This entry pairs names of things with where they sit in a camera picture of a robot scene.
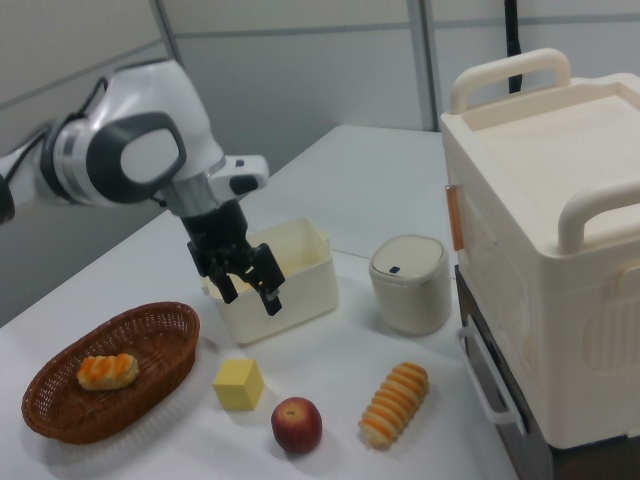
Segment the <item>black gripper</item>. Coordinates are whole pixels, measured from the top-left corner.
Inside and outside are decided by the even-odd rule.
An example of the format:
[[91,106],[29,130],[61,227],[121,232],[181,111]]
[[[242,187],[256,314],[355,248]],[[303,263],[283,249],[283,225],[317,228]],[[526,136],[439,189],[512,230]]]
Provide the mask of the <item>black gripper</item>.
[[252,247],[247,241],[248,224],[238,200],[226,201],[207,214],[181,221],[198,273],[211,280],[226,304],[238,297],[229,277],[234,274],[259,294],[269,316],[282,309],[279,288],[285,282],[284,274],[267,244]]

